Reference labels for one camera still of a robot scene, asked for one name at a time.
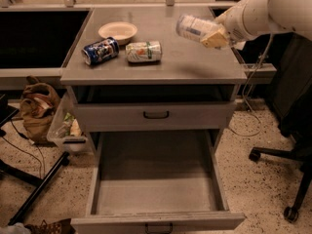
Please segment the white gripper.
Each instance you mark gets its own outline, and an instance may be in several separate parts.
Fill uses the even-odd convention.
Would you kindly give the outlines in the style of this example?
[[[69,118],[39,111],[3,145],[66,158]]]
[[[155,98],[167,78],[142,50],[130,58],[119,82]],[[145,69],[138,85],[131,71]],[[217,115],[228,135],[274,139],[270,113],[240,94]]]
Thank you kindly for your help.
[[[241,0],[214,21],[225,29],[205,35],[201,43],[206,48],[226,47],[228,36],[232,42],[245,42],[270,32],[267,0]]]

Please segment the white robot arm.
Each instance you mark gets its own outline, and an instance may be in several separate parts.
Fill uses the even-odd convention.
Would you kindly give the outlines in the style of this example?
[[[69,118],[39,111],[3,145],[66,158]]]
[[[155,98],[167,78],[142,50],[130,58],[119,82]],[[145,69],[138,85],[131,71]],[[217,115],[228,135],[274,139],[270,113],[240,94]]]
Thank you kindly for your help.
[[[241,0],[215,18],[211,26],[200,40],[207,48],[289,32],[312,40],[312,0]]]

